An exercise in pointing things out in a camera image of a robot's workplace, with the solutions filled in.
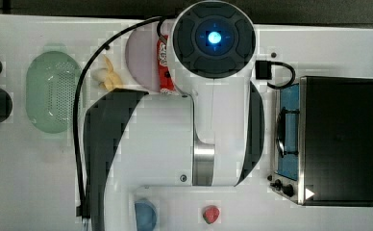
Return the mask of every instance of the red toy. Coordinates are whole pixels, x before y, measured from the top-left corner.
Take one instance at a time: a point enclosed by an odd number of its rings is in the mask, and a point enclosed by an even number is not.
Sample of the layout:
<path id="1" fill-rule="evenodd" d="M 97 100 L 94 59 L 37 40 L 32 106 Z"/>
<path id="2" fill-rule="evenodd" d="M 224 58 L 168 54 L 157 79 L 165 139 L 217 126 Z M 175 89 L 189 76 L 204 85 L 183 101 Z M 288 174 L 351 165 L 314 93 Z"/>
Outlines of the red toy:
<path id="1" fill-rule="evenodd" d="M 212 224 L 217 220 L 217 218 L 219 218 L 219 215 L 219 209 L 216 206 L 212 205 L 205 209 L 203 217 L 208 224 Z"/>

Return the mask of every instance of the silver metal band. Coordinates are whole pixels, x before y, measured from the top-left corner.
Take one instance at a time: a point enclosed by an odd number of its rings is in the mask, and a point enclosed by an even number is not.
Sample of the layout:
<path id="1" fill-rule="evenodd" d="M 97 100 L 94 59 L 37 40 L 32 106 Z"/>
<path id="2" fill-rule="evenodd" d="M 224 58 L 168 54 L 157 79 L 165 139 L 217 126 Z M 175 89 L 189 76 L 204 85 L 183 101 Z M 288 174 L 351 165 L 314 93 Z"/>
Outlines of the silver metal band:
<path id="1" fill-rule="evenodd" d="M 305 167 L 305 137 L 306 137 L 306 87 L 307 78 L 300 80 L 300 117 L 298 120 L 298 204 L 305 201 L 304 167 Z"/>
<path id="2" fill-rule="evenodd" d="M 194 130 L 192 185 L 211 186 L 214 167 L 214 144 L 199 140 Z"/>

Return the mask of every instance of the blue light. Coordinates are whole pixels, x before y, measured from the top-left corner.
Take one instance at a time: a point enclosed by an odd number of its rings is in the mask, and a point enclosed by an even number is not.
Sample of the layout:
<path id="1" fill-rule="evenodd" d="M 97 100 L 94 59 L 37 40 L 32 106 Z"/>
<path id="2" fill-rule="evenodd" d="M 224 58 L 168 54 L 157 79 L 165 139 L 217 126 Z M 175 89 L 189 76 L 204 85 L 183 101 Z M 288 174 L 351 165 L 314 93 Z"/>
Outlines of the blue light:
<path id="1" fill-rule="evenodd" d="M 212 44 L 217 44 L 222 40 L 222 36 L 220 36 L 218 32 L 210 32 L 210 34 L 208 35 L 208 40 Z"/>

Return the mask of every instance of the gray floor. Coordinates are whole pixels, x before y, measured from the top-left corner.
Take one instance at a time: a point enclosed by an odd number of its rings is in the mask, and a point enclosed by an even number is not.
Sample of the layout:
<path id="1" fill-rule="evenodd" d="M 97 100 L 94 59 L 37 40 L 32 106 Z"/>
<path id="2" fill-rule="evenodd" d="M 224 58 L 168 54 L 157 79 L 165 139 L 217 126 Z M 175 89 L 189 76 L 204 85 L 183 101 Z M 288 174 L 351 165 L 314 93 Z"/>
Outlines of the gray floor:
<path id="1" fill-rule="evenodd" d="M 174 15 L 196 0 L 0 0 L 0 12 L 144 18 Z M 373 0 L 228 0 L 255 23 L 373 27 Z"/>

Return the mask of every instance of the black toaster oven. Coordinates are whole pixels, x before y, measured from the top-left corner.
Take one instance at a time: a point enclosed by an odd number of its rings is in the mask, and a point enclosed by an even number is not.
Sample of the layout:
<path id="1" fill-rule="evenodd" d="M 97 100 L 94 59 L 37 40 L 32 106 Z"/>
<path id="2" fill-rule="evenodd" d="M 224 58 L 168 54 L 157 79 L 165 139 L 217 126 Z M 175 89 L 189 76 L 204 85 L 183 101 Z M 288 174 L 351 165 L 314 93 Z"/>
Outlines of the black toaster oven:
<path id="1" fill-rule="evenodd" d="M 272 190 L 307 206 L 373 206 L 373 79 L 302 77 L 277 91 Z"/>

